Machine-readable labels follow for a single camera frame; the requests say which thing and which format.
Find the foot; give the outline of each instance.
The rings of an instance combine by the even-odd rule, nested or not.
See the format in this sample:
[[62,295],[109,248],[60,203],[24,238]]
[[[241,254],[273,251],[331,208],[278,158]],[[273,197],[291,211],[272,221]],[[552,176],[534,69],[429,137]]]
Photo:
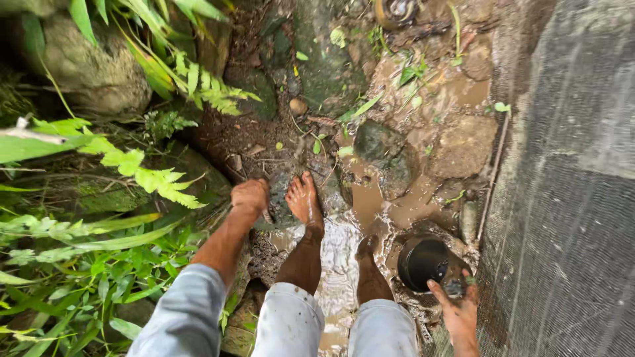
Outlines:
[[371,260],[375,260],[373,254],[375,254],[375,250],[379,246],[379,237],[376,234],[368,236],[362,239],[359,242],[358,251],[355,254],[355,259],[360,261],[364,258],[370,258]]
[[319,208],[318,193],[310,172],[304,171],[302,181],[297,176],[293,178],[284,200],[289,205],[293,215],[305,226],[312,226],[324,231],[324,220]]

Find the hand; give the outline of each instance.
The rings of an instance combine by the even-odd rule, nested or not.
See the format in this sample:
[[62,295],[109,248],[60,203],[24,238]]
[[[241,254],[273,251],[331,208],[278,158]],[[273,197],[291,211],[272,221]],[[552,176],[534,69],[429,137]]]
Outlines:
[[[463,269],[463,276],[468,277],[470,273]],[[443,308],[443,320],[445,328],[450,333],[450,343],[455,346],[457,344],[462,347],[467,346],[471,352],[476,352],[478,356],[478,343],[476,342],[476,308],[478,307],[478,288],[475,284],[467,287],[465,297],[461,300],[450,300],[448,295],[443,291],[441,285],[434,280],[428,280],[428,287],[434,294],[434,297],[441,303]]]
[[234,208],[246,208],[257,213],[269,208],[269,183],[264,180],[249,180],[232,190]]

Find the bucket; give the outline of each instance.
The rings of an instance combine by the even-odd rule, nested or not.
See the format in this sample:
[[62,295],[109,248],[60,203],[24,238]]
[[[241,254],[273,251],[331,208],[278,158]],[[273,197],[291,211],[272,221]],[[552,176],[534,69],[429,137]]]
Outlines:
[[427,281],[439,283],[450,296],[462,295],[467,285],[461,269],[469,266],[435,234],[420,233],[406,241],[397,262],[399,278],[414,292],[430,292]]

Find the dirt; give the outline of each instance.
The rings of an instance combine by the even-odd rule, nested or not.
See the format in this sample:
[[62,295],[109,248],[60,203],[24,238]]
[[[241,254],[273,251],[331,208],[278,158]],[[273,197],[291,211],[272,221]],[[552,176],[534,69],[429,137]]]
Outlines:
[[[486,17],[483,13],[487,16],[492,14],[493,1],[460,2],[463,3],[467,3],[471,16],[479,21]],[[430,21],[451,22],[445,1],[430,0],[426,4],[434,11],[420,13],[413,27]],[[284,7],[289,5],[288,2],[278,5],[281,6],[279,13],[289,13]],[[475,12],[475,6],[476,10],[478,6],[486,8]],[[264,13],[265,10],[260,9],[257,15],[242,15],[248,21],[242,24],[242,32],[234,32],[230,55],[232,65],[253,67],[261,64],[254,60],[253,54],[257,50],[256,34]],[[372,21],[372,16],[372,12],[360,15],[364,21]],[[287,35],[293,35],[289,33],[288,26],[283,25],[283,29]],[[347,182],[340,184],[351,188],[352,209],[329,215],[325,220],[326,235],[321,252],[323,272],[316,292],[326,318],[319,356],[340,356],[347,349],[349,329],[358,308],[358,265],[354,254],[365,234],[377,234],[382,239],[375,254],[378,267],[390,282],[398,302],[417,319],[422,344],[431,343],[434,329],[439,328],[441,311],[430,295],[409,292],[399,281],[396,276],[396,237],[403,234],[412,223],[430,219],[451,237],[448,238],[448,246],[453,252],[463,257],[473,270],[478,263],[478,242],[467,242],[469,245],[466,246],[459,239],[461,236],[474,235],[460,232],[458,217],[466,200],[476,199],[477,193],[486,187],[487,163],[491,159],[491,146],[498,128],[491,113],[491,33],[472,36],[474,42],[465,47],[464,64],[455,67],[451,65],[455,52],[453,34],[450,34],[453,29],[448,31],[416,41],[405,41],[403,48],[392,49],[411,50],[409,54],[400,52],[390,56],[384,53],[376,67],[376,58],[358,58],[360,61],[373,62],[370,67],[375,68],[368,76],[370,89],[365,97],[370,99],[383,93],[378,104],[366,112],[367,119],[402,134],[416,150],[422,174],[403,196],[386,201],[378,186],[381,177],[376,168],[355,155],[340,160],[338,171],[342,172],[341,177],[347,178]],[[391,39],[396,38],[398,32],[387,34],[389,46],[392,46]],[[418,65],[423,54],[428,66],[423,76],[426,82],[413,81],[396,88],[394,83],[404,66]],[[276,81],[275,73],[268,72],[267,75]],[[274,121],[259,121],[253,114],[232,117],[206,111],[199,128],[187,130],[184,135],[192,146],[206,155],[234,183],[246,178],[270,177],[276,168],[292,163],[297,157],[294,154],[297,145],[302,142],[299,139],[302,133],[294,121],[303,131],[312,130],[315,134],[327,128],[326,125],[307,121],[306,116],[294,119],[288,103],[296,95],[289,93],[287,87],[285,85],[283,91],[276,91],[279,108],[278,118]],[[419,106],[413,105],[414,97],[421,98]],[[342,147],[351,145],[353,137],[343,138],[339,130],[326,140],[329,145]],[[283,145],[280,150],[276,149],[278,142]],[[257,145],[264,150],[250,155]],[[240,155],[240,165],[237,164],[236,155]],[[475,225],[463,227],[473,229]],[[293,226],[252,234],[252,278],[258,277],[270,286],[279,266],[303,233],[303,227]]]

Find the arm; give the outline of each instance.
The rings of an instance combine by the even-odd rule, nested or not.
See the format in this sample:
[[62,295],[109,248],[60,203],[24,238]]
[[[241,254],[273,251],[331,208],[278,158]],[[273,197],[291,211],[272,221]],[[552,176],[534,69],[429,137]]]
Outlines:
[[232,191],[233,208],[161,297],[129,357],[218,356],[218,317],[236,275],[243,241],[269,205],[269,185],[251,180]]
[[[463,269],[463,275],[469,272]],[[478,288],[472,284],[462,300],[453,302],[434,280],[428,280],[428,287],[443,308],[443,321],[450,333],[450,343],[454,346],[454,357],[479,357],[476,340],[476,308]]]

